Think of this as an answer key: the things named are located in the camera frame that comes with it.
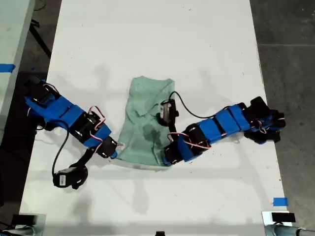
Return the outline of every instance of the white tabletop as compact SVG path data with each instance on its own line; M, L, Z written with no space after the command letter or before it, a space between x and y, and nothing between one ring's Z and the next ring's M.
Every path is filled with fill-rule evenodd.
M100 106L116 140L131 79L141 75L173 79L201 116L265 99L249 0L62 1L48 81L85 110ZM199 121L177 108L178 130ZM47 215L44 235L262 236L261 211L286 210L272 206L284 196L273 143L226 138L167 171L95 155L75 191L52 184L64 137L61 129L37 134L21 204L21 213ZM56 170L84 150L71 137Z
M34 4L34 0L0 1L0 64L14 64L16 66L12 73L0 73L0 143Z

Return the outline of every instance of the blue painter's tape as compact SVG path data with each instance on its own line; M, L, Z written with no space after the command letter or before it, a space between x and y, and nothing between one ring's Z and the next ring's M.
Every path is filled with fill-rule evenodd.
M15 65L14 64L0 64L0 73L12 73L14 70Z
M274 207L287 207L288 205L287 198L274 198Z

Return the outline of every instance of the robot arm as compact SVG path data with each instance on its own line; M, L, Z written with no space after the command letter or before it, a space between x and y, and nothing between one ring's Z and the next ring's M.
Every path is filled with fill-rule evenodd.
M88 176L85 164L94 153L103 158L116 158L117 142L109 135L111 130L104 120L92 111L85 112L79 106L72 104L61 96L55 87L40 80L38 77L30 77L24 84L25 101L30 107L28 115L32 116L37 125L42 129L51 131L55 127L67 130L67 137L72 134L88 149L81 159L69 168L55 173L56 159L65 144L63 143L53 164L53 183L57 187L72 186L77 189L84 183Z
M162 103L161 114L157 114L159 123L170 127L173 142L165 147L165 165L173 165L184 160L191 161L211 147L211 144L237 132L244 132L245 137L258 144L267 140L280 140L280 129L285 127L284 114L270 110L261 97L251 101L246 107L244 103L225 107L215 115L201 122L189 125L182 133L174 131L174 117L167 114L175 112L175 101L169 99Z

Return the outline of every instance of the green cloth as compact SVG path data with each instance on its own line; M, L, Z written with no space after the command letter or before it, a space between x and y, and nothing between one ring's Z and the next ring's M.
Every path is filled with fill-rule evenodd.
M169 144L168 127L160 125L156 114L160 103L174 91L171 79L133 78L126 105L126 118L118 142L117 159L150 166L164 166L163 148Z

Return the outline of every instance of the concrete floor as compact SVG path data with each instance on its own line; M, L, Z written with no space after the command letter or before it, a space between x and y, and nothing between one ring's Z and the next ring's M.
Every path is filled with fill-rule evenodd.
M61 0L37 0L33 19L52 49ZM315 1L251 0L261 69L268 104L285 113L287 127L276 144L289 210L297 225L315 229ZM27 37L21 71L47 72L49 60L31 34ZM6 205L17 212L19 202ZM0 220L9 222L9 213Z

